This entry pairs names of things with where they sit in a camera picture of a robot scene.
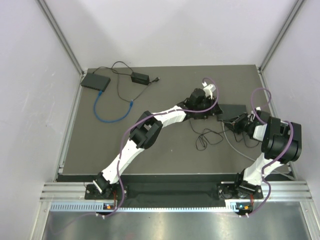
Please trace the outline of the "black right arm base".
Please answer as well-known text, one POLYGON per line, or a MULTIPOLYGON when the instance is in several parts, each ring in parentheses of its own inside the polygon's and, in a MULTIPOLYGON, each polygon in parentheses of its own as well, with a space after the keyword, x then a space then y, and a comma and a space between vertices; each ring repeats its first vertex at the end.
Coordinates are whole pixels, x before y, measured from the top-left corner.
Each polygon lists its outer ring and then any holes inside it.
POLYGON ((254 200, 261 200, 264 198, 260 185, 247 183, 240 185, 236 185, 235 183, 219 183, 217 185, 217 193, 219 199, 222 200, 249 200, 251 196, 253 196, 254 200))

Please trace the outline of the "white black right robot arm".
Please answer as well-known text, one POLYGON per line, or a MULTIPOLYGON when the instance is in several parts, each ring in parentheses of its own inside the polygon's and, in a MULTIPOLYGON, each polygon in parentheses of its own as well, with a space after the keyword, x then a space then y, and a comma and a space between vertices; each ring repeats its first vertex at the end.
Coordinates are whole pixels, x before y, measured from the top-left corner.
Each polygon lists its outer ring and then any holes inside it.
POLYGON ((258 107, 253 113, 243 113, 226 125, 233 133, 246 133, 250 139, 261 143, 260 156, 236 176, 233 192, 239 198, 255 194, 263 178, 278 167, 297 161, 301 155, 302 125, 299 123, 282 121, 258 107))

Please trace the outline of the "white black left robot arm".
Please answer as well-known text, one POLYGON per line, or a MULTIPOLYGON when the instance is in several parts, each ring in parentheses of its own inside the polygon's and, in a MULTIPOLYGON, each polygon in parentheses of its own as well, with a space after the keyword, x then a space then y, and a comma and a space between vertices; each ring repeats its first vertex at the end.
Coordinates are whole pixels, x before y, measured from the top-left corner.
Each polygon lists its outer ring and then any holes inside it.
POLYGON ((128 140, 120 144, 119 154, 93 180, 97 194, 102 198, 109 198, 114 191, 113 185, 120 181, 124 170, 137 155, 156 142, 163 128, 189 119, 206 119, 216 115, 220 109, 214 92, 218 90, 210 84, 202 89, 196 88, 190 97, 168 110, 159 113, 145 111, 124 133, 128 140))

